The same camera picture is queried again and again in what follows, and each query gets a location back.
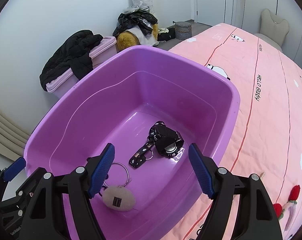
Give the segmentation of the white door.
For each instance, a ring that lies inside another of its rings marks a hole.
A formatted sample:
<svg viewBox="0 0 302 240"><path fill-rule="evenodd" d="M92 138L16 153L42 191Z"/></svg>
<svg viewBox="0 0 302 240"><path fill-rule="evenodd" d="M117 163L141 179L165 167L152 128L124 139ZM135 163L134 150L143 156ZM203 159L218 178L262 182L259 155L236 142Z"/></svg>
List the white door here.
<svg viewBox="0 0 302 240"><path fill-rule="evenodd" d="M245 0L194 0L194 20L209 26L226 23L240 28L244 5Z"/></svg>

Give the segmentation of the beige round plush pendant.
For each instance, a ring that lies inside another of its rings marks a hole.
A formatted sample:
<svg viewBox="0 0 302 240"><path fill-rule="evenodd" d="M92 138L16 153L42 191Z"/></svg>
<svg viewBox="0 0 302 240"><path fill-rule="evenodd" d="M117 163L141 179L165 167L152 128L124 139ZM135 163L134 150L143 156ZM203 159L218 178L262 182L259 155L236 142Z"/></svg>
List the beige round plush pendant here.
<svg viewBox="0 0 302 240"><path fill-rule="evenodd" d="M133 209L136 199L133 193L122 186L110 186L102 193L103 203L110 209L127 212Z"/></svg>

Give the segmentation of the black plastic bag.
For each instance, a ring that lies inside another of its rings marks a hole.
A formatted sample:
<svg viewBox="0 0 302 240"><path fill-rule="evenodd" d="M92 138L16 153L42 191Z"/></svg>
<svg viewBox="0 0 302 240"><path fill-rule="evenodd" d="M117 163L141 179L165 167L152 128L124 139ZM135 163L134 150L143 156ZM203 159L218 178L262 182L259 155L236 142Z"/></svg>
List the black plastic bag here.
<svg viewBox="0 0 302 240"><path fill-rule="evenodd" d="M127 14L121 13L117 19L117 27L112 35L118 37L120 33L138 26L143 35L151 34L153 25L158 23L158 19L145 10L137 10Z"/></svg>

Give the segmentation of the yellow plush toy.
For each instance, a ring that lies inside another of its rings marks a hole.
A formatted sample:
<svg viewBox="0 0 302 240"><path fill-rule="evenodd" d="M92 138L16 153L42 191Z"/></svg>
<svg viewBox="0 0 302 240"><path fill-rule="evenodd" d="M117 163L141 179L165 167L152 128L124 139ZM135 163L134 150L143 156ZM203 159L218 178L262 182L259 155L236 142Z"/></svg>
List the yellow plush toy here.
<svg viewBox="0 0 302 240"><path fill-rule="evenodd" d="M129 29L124 30L120 27L116 27L112 35L117 40L117 47L119 51L137 45L155 47L159 44L158 24L152 24L151 29L152 31L150 33L144 35L142 29L137 24Z"/></svg>

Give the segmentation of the purple plastic basin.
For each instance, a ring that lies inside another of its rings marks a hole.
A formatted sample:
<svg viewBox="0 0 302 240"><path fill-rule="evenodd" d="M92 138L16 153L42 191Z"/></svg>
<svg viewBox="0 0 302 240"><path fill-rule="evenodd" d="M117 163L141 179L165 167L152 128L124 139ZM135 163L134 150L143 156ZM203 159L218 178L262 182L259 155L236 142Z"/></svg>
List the purple plastic basin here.
<svg viewBox="0 0 302 240"><path fill-rule="evenodd" d="M44 116L25 147L26 173L38 167L69 173L112 143L107 184L125 185L136 204L119 212L95 196L91 205L104 235L161 239L201 195L188 147L195 143L219 163L239 104L235 85L213 70L161 49L129 48L78 81ZM168 159L153 151L132 168L129 159L157 121L181 134L181 152Z"/></svg>

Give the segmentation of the beige cat-ear chair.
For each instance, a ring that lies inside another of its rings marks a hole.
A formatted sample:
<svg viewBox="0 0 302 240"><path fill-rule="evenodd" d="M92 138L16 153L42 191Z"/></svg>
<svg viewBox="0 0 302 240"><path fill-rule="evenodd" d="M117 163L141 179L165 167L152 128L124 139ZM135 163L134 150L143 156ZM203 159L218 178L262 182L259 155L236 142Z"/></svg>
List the beige cat-ear chair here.
<svg viewBox="0 0 302 240"><path fill-rule="evenodd" d="M288 33L289 23L287 20L278 17L269 9L264 9L261 12L261 25L259 33L256 33L255 36L282 52L282 45Z"/></svg>

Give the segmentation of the grey woven stool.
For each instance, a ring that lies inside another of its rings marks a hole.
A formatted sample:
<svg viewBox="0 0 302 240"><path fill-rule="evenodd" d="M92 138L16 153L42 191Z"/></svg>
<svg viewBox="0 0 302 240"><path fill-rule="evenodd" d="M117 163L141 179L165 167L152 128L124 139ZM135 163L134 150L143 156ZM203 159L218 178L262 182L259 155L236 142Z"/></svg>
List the grey woven stool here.
<svg viewBox="0 0 302 240"><path fill-rule="evenodd" d="M175 38L186 40L192 37L192 25L190 22L175 22Z"/></svg>

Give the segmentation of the pearl hair claw clip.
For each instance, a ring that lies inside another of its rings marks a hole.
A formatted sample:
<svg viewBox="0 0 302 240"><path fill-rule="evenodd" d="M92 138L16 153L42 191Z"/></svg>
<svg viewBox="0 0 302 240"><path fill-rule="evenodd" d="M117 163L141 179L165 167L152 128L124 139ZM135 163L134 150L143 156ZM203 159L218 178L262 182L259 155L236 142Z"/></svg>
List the pearl hair claw clip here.
<svg viewBox="0 0 302 240"><path fill-rule="evenodd" d="M260 180L262 180L264 176L265 176L265 172L262 172L262 173L259 175Z"/></svg>

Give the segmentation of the pink strawberry headband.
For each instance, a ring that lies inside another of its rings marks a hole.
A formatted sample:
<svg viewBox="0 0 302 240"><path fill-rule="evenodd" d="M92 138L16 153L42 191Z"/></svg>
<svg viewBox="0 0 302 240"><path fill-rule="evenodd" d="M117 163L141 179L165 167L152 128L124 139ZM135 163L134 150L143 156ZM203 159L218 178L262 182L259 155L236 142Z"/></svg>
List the pink strawberry headband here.
<svg viewBox="0 0 302 240"><path fill-rule="evenodd" d="M293 219L296 213L297 199L299 197L300 190L301 190L300 185L295 185L291 189L286 204L284 205L281 205L279 203L273 204L282 233L288 231L293 223Z"/></svg>

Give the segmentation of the black jacket on box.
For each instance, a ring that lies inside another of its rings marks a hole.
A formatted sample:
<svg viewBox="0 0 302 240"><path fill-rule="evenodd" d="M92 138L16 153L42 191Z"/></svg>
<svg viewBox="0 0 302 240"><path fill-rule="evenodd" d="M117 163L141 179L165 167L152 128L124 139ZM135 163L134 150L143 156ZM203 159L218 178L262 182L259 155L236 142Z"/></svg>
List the black jacket on box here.
<svg viewBox="0 0 302 240"><path fill-rule="evenodd" d="M41 87L46 85L71 69L78 80L81 80L93 70L90 51L103 40L100 34L90 30L80 30L71 35L48 59L39 76Z"/></svg>

